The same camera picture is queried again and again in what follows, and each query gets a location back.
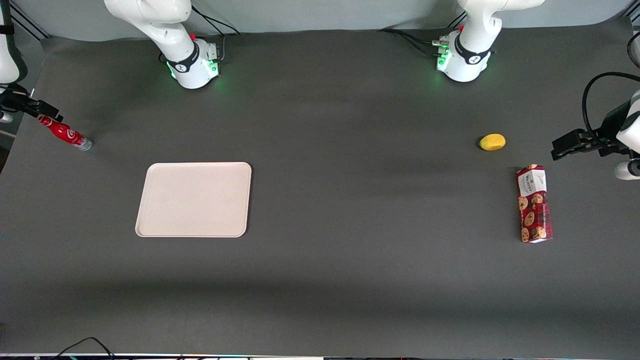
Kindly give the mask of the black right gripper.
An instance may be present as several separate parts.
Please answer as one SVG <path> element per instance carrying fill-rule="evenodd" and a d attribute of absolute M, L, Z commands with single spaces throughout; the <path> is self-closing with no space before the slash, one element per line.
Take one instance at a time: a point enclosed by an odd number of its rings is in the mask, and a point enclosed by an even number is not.
<path fill-rule="evenodd" d="M 28 91 L 19 84 L 0 85 L 0 109 L 21 112 L 35 119 L 44 116 L 55 122 L 64 121 L 59 109 L 44 100 L 32 100 Z"/>

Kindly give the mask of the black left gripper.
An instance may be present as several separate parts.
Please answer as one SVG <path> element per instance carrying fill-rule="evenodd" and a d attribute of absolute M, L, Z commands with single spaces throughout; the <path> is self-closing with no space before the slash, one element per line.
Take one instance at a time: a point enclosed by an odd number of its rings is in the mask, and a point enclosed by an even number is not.
<path fill-rule="evenodd" d="M 631 107 L 627 100 L 604 117 L 601 126 L 595 130 L 600 141 L 606 146 L 592 145 L 592 137 L 587 130 L 574 129 L 552 141 L 551 159 L 558 161 L 568 155 L 598 151 L 600 157 L 620 154 L 633 157 L 633 151 L 621 141 L 617 134 L 622 129 Z"/>

